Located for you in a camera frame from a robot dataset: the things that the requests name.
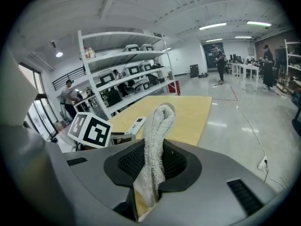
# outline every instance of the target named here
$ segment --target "ceiling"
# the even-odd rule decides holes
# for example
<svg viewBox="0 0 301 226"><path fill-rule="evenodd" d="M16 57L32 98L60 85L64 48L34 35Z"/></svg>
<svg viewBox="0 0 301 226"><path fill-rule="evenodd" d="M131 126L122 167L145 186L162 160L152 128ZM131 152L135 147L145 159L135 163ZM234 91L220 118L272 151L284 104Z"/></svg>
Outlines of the ceiling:
<svg viewBox="0 0 301 226"><path fill-rule="evenodd" d="M247 25L272 23L266 29ZM211 24L226 26L199 30ZM149 30L171 38L170 42L199 37L235 40L252 36L256 41L292 28L275 0L34 0L16 22L9 45L18 59L31 55L49 70L57 58L50 41L55 40L65 59L79 53L77 30L83 34L105 31Z"/></svg>

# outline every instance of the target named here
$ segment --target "yellow tabletop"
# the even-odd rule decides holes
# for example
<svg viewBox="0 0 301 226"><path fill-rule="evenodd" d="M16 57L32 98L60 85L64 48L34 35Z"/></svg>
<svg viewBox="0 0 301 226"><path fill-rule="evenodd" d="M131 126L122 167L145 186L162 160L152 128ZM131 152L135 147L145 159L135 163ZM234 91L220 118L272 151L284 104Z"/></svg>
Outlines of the yellow tabletop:
<svg viewBox="0 0 301 226"><path fill-rule="evenodd" d="M164 102L175 108L175 122L166 139L197 145L202 135L211 106L211 97L203 96L147 96L117 114L108 122L113 124L112 132L126 132L137 117L148 117ZM144 126L136 139L142 138Z"/></svg>

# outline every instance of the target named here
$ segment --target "metal railing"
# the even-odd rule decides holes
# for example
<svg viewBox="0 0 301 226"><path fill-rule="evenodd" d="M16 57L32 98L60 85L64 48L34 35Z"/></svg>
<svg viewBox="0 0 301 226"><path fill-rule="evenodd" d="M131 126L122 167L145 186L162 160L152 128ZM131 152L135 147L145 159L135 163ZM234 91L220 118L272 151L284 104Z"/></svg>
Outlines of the metal railing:
<svg viewBox="0 0 301 226"><path fill-rule="evenodd" d="M67 80L75 80L78 79L84 75L86 75L86 70L85 67L81 67L79 69L73 70L68 74L65 74L64 76L58 78L57 80L53 81L52 84L55 88L55 90L58 90L59 88L63 87L66 85Z"/></svg>

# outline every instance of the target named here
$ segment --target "folded white cloth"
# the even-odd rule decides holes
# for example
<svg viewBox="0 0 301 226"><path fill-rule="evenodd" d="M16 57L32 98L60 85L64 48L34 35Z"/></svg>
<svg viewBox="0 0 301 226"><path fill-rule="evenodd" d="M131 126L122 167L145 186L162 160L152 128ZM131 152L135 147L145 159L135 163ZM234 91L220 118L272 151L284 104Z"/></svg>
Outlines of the folded white cloth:
<svg viewBox="0 0 301 226"><path fill-rule="evenodd" d="M158 201L158 187L165 181L162 165L163 140L171 129L175 119L175 109L169 103L159 105L148 117L144 125L145 164L136 181L134 189L138 191L148 206Z"/></svg>

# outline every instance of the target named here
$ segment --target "person in gray shirt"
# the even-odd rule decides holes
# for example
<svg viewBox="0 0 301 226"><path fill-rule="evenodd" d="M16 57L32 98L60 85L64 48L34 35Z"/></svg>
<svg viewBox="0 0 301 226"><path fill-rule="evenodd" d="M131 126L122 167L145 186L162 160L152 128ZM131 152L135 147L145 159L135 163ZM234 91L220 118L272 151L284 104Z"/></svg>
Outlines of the person in gray shirt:
<svg viewBox="0 0 301 226"><path fill-rule="evenodd" d="M72 101L78 102L79 99L71 96L72 89L70 87L71 87L72 83L73 82L71 80L66 81L66 88L62 91L61 101L62 101L62 104L64 104L66 111L74 119L74 117L76 116L76 111L73 107Z"/></svg>

